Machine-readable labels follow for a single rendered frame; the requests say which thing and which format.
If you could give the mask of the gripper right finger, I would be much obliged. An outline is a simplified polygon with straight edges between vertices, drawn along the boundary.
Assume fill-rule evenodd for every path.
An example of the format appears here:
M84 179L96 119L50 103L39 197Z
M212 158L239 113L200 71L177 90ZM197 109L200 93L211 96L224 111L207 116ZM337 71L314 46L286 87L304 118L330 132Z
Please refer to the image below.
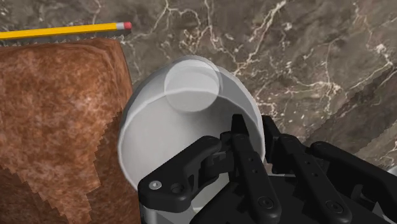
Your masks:
M397 224L397 176L324 141L305 146L261 119L272 172L295 176L319 224Z

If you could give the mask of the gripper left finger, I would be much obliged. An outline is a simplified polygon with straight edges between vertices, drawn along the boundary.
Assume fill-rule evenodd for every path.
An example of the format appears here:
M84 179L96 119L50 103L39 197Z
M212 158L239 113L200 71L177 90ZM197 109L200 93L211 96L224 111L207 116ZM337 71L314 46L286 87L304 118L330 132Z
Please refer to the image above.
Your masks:
M229 182L198 213L192 200L221 174ZM220 137L204 136L138 185L142 224L279 224L281 204L242 115Z

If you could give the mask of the white bowl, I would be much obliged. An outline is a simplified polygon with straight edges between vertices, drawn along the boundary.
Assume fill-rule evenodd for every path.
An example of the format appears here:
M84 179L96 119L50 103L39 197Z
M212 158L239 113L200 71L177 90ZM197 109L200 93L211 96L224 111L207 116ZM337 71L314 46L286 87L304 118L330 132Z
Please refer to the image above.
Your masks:
M211 61L187 55L149 75L123 110L118 158L129 183L138 185L149 173L204 136L220 137L242 115L249 140L261 161L265 135L260 111L248 90ZM224 173L193 200L198 213L226 184Z

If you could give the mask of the brown loaf of bread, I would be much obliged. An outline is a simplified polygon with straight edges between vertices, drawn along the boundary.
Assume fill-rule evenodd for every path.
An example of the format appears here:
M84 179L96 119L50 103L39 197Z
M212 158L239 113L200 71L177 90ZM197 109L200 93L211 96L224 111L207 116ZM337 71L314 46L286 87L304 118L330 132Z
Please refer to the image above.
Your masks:
M117 157L131 94L116 40L0 47L0 224L140 224Z

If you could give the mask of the yellow pencil with eraser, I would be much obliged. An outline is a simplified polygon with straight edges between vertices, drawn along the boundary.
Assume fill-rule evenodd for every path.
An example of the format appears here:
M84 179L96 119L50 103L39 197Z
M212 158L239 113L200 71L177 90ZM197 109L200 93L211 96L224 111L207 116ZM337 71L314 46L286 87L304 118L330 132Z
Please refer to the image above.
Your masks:
M117 23L106 23L106 24L74 25L68 27L28 29L28 30L20 30L20 31L4 31L4 32L0 32L0 40L131 30L131 28L132 28L131 22L117 22Z

